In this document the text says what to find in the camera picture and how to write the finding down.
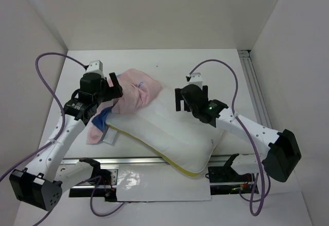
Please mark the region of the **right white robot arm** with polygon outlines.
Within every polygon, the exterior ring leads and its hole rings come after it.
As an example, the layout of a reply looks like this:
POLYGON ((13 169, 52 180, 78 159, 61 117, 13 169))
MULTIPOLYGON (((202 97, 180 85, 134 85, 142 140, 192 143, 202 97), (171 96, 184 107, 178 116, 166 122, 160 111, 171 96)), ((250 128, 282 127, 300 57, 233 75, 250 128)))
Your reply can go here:
POLYGON ((208 99, 208 87, 194 84, 175 89, 176 111, 191 112, 202 123, 226 130, 254 143, 258 153, 234 154, 225 164, 224 174, 230 181, 241 175, 258 173, 260 168, 272 179, 286 182, 301 159, 296 137, 290 130, 282 132, 267 128, 248 118, 233 113, 219 100, 208 99))

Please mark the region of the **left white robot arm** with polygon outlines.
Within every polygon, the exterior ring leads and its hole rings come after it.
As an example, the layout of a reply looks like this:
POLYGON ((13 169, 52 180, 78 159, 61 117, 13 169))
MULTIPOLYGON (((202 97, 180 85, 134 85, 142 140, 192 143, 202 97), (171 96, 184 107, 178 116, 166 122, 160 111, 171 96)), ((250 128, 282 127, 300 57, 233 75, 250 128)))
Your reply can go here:
POLYGON ((22 170, 14 169, 9 181, 17 200, 52 211, 63 192, 79 183, 98 183, 109 180, 111 173, 102 169, 91 158, 81 158, 71 167, 61 168, 61 162, 76 137, 96 114, 98 106, 122 97, 122 87, 115 73, 110 73, 112 86, 100 74, 87 72, 80 79, 80 87, 64 105, 63 126, 57 126, 45 145, 22 170))

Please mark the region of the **white pillow yellow trim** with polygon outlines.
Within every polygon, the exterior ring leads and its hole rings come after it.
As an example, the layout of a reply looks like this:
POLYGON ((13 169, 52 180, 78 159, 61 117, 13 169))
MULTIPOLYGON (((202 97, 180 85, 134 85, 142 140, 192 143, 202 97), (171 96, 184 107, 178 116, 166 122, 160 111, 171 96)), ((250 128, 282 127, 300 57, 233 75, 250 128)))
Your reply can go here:
POLYGON ((224 132, 198 121, 189 112, 176 112, 174 90, 168 87, 148 106, 131 114, 112 112, 106 124, 149 146, 190 177, 196 177, 206 168, 224 132))

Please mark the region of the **pink blue printed pillowcase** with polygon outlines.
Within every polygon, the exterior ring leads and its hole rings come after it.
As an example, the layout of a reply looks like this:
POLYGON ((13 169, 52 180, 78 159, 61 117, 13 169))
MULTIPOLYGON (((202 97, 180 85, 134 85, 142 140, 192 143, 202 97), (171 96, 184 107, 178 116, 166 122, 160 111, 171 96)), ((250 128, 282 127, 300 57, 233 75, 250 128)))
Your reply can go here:
POLYGON ((117 79, 122 87, 123 96, 103 102, 98 106, 87 134, 88 145, 99 144, 104 139, 108 131, 106 118, 110 114, 130 114, 144 108, 158 96, 162 89, 159 81, 137 69, 128 69, 118 75, 117 79))

